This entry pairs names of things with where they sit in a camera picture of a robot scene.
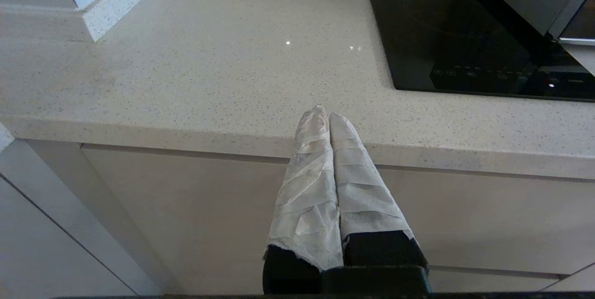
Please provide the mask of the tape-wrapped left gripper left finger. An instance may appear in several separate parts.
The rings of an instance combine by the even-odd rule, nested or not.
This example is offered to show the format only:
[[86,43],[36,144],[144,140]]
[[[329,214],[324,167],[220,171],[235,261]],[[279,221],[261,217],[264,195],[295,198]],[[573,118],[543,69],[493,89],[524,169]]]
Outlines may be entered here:
[[262,271],[264,293],[320,293],[325,271],[344,265],[329,117],[306,111],[274,206]]

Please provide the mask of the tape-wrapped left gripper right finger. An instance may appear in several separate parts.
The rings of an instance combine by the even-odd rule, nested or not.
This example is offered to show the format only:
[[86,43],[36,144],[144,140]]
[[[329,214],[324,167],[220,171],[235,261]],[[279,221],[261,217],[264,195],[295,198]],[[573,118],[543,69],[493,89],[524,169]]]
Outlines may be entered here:
[[354,125],[333,113],[330,136],[345,264],[427,269],[427,259],[410,225]]

